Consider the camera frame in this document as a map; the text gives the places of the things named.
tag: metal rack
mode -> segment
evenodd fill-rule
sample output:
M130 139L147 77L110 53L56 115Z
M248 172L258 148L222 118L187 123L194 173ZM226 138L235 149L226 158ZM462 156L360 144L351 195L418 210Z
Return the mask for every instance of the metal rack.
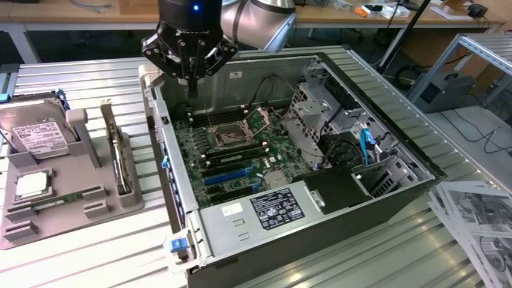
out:
M487 99L488 101L492 101L512 83L512 34L458 34L432 69L427 73L427 76L423 77L414 86L410 93L411 102L418 101L431 83L432 77L443 68L450 56L458 50L459 45L467 47L472 53L460 61L458 66L455 66L455 70L460 71L471 57L479 55L511 76L507 78L504 84L491 93Z

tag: barcode sticker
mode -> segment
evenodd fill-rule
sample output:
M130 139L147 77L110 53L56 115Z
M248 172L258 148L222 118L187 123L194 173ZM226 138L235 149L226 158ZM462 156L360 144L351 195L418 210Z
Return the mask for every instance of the barcode sticker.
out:
M14 130L34 155L67 149L66 139L56 122L15 127Z

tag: metal table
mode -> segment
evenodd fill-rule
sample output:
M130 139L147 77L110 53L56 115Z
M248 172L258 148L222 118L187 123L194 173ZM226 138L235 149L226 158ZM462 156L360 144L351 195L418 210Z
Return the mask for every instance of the metal table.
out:
M331 56L446 169L450 181L482 180L504 188L355 52L330 46L286 49L282 54L307 52ZM138 66L144 63L143 58L134 58L22 66L15 93L64 89L70 105L87 109L92 134L104 128L95 120L100 100L112 99L118 124L131 135L146 208L123 219L0 251L0 283L10 287L182 287L186 283L184 276L167 273L162 246L171 229L139 88ZM6 161L0 159L0 178L6 177ZM474 287L480 277L426 202L420 198L387 224L242 287Z
M455 70L460 71L471 57L479 55L511 76L506 83L491 93L487 102L491 102L512 83L512 34L458 34L426 77L423 77L414 86L410 93L411 102L416 102L419 99L431 83L432 77L443 68L450 56L458 50L459 45L467 47L472 54L459 62Z

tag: power supply label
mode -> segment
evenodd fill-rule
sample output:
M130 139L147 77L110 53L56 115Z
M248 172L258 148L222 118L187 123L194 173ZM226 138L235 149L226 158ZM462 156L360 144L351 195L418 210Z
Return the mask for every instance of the power supply label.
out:
M304 218L304 212L288 188L252 198L251 204L266 230Z

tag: paper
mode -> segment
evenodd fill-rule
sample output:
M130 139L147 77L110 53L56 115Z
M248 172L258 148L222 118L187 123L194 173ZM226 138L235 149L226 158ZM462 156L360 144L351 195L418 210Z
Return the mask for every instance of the paper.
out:
M487 287L512 288L512 196L482 181L444 182L430 206Z

